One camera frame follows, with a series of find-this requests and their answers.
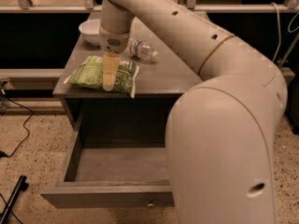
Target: white bowl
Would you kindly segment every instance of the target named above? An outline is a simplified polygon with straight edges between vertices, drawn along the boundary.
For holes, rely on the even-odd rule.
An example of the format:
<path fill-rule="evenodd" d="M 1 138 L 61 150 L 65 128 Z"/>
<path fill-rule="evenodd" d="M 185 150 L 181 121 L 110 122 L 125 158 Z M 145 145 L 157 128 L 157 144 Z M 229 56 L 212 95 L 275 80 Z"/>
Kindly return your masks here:
<path fill-rule="evenodd" d="M 100 46 L 99 43 L 99 31 L 100 31 L 101 20 L 87 20 L 83 22 L 78 29 L 80 30 L 82 37 L 93 44 L 94 46 Z"/>

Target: bottle cap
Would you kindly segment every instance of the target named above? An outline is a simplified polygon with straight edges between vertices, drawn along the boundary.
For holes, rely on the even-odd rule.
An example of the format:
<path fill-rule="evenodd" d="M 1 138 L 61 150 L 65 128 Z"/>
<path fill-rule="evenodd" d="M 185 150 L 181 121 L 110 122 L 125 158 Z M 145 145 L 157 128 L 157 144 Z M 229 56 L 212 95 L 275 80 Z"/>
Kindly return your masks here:
<path fill-rule="evenodd" d="M 150 56 L 151 60 L 153 62 L 157 62 L 158 61 L 158 52 L 157 51 L 153 51 L 151 56 Z"/>

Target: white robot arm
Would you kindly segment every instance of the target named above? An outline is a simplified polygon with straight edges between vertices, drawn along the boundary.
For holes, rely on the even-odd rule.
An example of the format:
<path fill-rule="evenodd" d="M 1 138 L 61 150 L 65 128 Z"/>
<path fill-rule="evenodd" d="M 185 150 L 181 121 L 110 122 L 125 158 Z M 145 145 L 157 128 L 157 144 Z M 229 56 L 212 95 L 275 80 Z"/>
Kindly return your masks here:
<path fill-rule="evenodd" d="M 180 224 L 273 224 L 272 148 L 287 89 L 259 51 L 170 0 L 104 0 L 101 47 L 122 52 L 137 16 L 205 82 L 166 125 Z"/>

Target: terrazzo floor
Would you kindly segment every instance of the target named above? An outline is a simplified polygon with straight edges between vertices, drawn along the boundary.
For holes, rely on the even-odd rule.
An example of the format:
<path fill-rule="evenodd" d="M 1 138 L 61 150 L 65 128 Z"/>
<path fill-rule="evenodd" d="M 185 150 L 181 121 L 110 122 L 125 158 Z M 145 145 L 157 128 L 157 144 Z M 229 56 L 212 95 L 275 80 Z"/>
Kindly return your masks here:
<path fill-rule="evenodd" d="M 22 223 L 176 224 L 173 207 L 117 209 L 56 209 L 39 192 L 54 186 L 64 161 L 72 128 L 59 102 L 23 102 L 35 111 L 26 127 L 30 136 L 11 158 L 0 159 L 0 192 L 8 199 L 20 175 L 29 188 L 22 191 L 13 212 Z M 26 135 L 28 112 L 12 105 L 0 117 L 0 150 L 11 153 Z M 299 224 L 299 136 L 284 117 L 274 145 L 278 223 Z M 0 201 L 0 210 L 4 203 Z M 10 215 L 8 223 L 19 223 Z"/>

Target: clear plastic bottle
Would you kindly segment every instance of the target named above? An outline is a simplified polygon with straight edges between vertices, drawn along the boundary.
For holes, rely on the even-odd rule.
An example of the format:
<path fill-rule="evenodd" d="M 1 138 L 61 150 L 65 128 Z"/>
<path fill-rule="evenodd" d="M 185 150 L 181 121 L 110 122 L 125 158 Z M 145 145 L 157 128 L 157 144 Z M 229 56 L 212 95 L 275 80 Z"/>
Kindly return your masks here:
<path fill-rule="evenodd" d="M 137 39 L 133 36 L 130 37 L 128 42 L 128 52 L 132 56 L 136 56 L 145 62 L 156 62 L 158 52 L 153 48 L 151 43 Z"/>

